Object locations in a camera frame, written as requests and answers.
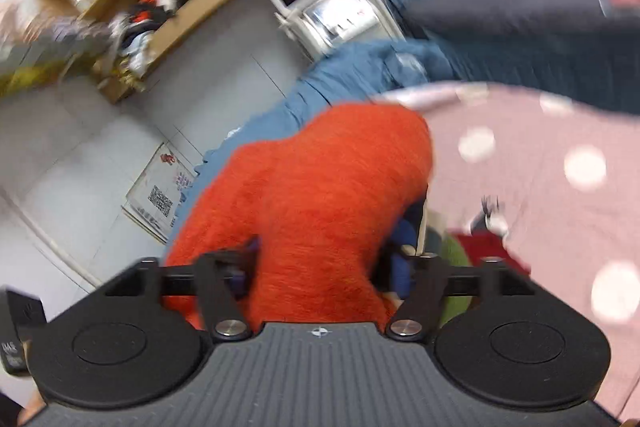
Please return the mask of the orange knit sweater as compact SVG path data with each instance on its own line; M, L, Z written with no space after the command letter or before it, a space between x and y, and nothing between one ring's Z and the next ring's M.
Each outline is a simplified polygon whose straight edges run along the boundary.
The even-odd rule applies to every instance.
M396 104L334 106L289 138L238 148L198 196L168 265L255 244L240 307L266 322L384 326L394 306L375 288L378 252L427 191L430 129Z

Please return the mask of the pile of colourful clothes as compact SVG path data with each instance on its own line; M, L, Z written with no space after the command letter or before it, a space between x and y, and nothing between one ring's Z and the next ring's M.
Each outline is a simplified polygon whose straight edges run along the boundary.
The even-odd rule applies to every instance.
M452 234L482 232L500 236L504 246L509 225L498 198L485 196L480 212L467 225L451 231L447 229L445 216L428 209L422 199L406 210L390 238L386 239L371 281L394 308L399 308L416 287L416 262L419 258L434 255L453 267L474 267Z

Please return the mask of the dark red garment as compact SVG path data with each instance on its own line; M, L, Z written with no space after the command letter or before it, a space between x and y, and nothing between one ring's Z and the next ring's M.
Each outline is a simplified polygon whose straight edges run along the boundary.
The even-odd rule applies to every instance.
M532 273L529 265L521 262L518 257L513 256L506 247L503 246L503 240L500 236L490 232L482 232L474 235L454 233L454 239L461 245L466 257L474 267L480 265L485 258L497 258L518 273L529 277Z

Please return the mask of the pink dotted bed sheet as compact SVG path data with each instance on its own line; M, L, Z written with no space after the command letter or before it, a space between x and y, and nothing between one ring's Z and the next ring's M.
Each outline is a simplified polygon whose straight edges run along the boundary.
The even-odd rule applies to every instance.
M639 415L639 121L547 92L428 84L386 94L431 128L428 203L469 230L483 202L501 211L506 250L534 280L605 332L598 400Z

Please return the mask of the blue denim cloth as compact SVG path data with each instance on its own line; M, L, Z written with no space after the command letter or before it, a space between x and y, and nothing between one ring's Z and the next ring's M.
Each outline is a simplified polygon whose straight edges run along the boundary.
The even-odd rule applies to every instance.
M331 106L457 78L445 53L431 41L374 40L341 46L304 72L283 101L250 118L218 147L205 153L203 162L195 168L194 182L177 208L168 242L177 238L200 194L239 147L288 138Z

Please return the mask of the dark grey massage bed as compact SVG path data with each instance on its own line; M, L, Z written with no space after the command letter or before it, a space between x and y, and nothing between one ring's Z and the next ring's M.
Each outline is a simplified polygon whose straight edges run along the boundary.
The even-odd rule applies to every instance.
M612 0L390 0L454 77L639 112L639 9Z

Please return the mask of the wall poster with QR code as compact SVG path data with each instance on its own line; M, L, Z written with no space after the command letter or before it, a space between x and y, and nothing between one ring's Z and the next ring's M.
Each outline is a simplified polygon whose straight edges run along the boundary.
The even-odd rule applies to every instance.
M146 233L166 244L177 209L194 179L193 172L162 143L126 194L122 210Z

